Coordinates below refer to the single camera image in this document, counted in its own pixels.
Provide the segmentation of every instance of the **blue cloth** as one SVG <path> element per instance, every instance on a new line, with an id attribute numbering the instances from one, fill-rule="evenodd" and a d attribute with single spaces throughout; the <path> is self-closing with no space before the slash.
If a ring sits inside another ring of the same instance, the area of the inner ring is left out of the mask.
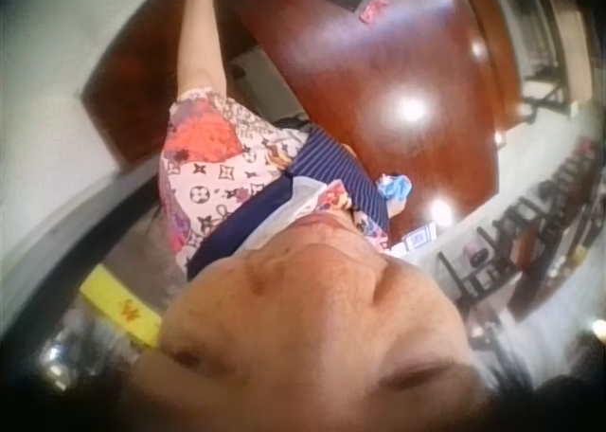
<path id="1" fill-rule="evenodd" d="M 396 199 L 403 202 L 410 194 L 412 188 L 412 183 L 403 174 L 398 176 L 384 174 L 381 179 L 377 181 L 377 190 L 386 200 Z"/>
<path id="2" fill-rule="evenodd" d="M 233 255 L 265 219 L 293 197 L 296 176 L 325 184 L 340 179 L 351 203 L 388 233 L 386 200 L 358 159 L 321 128 L 312 125 L 305 145 L 282 176 L 236 209 L 203 241 L 187 263 L 187 279 L 195 278 L 210 263 Z"/>

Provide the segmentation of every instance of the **woman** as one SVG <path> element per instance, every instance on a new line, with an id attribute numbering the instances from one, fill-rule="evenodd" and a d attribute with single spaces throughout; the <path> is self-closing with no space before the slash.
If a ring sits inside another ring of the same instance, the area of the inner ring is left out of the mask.
<path id="1" fill-rule="evenodd" d="M 319 128 L 279 130 L 225 97 L 213 0 L 187 0 L 178 87 L 160 192 L 191 284 L 134 386 L 203 430 L 472 416 L 485 390 L 456 308 L 383 253 L 387 205 L 355 157 Z"/>

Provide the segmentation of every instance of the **wooden table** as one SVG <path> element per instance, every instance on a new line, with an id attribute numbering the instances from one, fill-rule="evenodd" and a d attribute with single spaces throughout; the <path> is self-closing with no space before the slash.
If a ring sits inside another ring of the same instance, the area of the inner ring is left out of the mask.
<path id="1" fill-rule="evenodd" d="M 462 219 L 498 190 L 494 79 L 467 0 L 391 0 L 376 22 L 328 0 L 239 0 L 242 21 L 309 114 L 373 177 L 410 177 L 392 239 L 442 199 Z"/>

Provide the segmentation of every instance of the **patterned shirt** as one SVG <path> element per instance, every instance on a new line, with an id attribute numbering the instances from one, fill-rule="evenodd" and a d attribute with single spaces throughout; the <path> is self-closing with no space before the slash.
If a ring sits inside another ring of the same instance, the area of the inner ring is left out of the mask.
<path id="1" fill-rule="evenodd" d="M 170 244 L 184 270 L 205 238 L 278 178 L 306 140 L 307 134 L 278 129 L 210 88 L 188 91 L 172 105 L 160 156 L 159 188 Z M 362 234 L 377 249 L 386 248 L 386 233 L 352 208 L 339 180 L 319 194 L 310 194 L 296 215 L 282 216 L 284 222 L 266 226 L 282 228 L 327 209 L 351 210 Z"/>

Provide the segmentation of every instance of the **floral print shirt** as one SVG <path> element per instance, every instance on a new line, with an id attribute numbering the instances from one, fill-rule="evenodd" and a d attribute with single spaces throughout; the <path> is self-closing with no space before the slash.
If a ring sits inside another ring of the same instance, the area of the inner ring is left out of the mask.
<path id="1" fill-rule="evenodd" d="M 278 129 L 210 88 L 188 91 L 172 105 L 159 191 L 170 244 L 182 269 L 231 213 L 282 174 L 306 140 L 307 134 Z M 362 234 L 377 249 L 386 248 L 386 233 L 352 208 L 341 181 L 310 197 L 305 209 L 308 214 L 350 209 Z"/>

